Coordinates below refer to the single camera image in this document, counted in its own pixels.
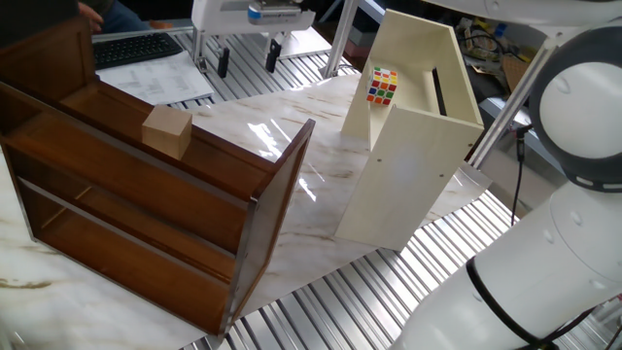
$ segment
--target white marble sheet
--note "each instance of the white marble sheet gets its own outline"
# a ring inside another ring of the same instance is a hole
[[[316,122],[272,260],[242,315],[376,249],[334,237],[369,153],[366,141],[339,132],[359,77],[193,111],[195,125],[272,161],[308,119]],[[422,225],[463,207],[483,191],[458,170]]]
[[[339,77],[315,87],[203,107],[201,114],[208,117],[194,115],[197,125],[270,160],[307,118],[317,122],[272,261],[245,313],[375,249],[333,237],[366,162],[364,142],[339,134],[357,80]],[[457,172],[427,221],[464,206],[483,190]],[[177,349],[203,336],[32,242],[2,160],[0,203],[0,325],[17,332],[31,349]]]

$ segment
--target wooden shelf board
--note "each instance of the wooden shelf board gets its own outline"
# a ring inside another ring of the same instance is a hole
[[[202,330],[219,332],[227,288],[69,210],[36,238]]]
[[[49,115],[6,137],[9,146],[114,193],[235,254],[246,211]]]
[[[136,238],[145,243],[172,256],[188,257],[180,260],[227,284],[231,283],[235,269],[233,257],[212,249],[199,239],[179,232],[95,189],[86,191],[78,199],[84,205],[142,233],[143,236]]]

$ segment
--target keyboard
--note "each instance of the keyboard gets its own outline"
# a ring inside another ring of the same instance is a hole
[[[167,57],[183,50],[166,33],[148,34],[93,44],[95,69]]]

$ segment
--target rubik's cube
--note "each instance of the rubik's cube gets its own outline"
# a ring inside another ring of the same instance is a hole
[[[367,83],[367,101],[388,106],[396,88],[397,72],[374,67]]]

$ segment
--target white panel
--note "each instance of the white panel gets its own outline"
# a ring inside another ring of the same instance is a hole
[[[401,250],[482,129],[394,106],[336,236]]]

